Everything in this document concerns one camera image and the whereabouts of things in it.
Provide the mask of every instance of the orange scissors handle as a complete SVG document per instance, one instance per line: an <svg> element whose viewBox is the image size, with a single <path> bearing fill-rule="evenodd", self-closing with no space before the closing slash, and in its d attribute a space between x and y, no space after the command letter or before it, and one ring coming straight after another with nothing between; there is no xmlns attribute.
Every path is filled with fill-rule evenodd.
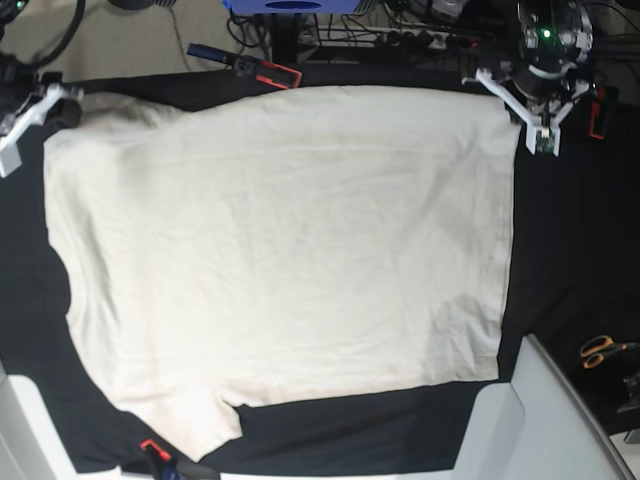
<svg viewBox="0 0 640 480"><path fill-rule="evenodd" d="M638 342L616 343L609 335L600 335L592 338L580 348L580 356L584 359L582 366L589 370L624 350L638 348L640 348Z"/></svg>
<svg viewBox="0 0 640 480"><path fill-rule="evenodd" d="M582 358L586 358L596 352L599 352L600 350L604 350L605 348L610 347L614 343L615 342L609 335L600 335L599 337L594 337L580 348L580 356Z"/></svg>

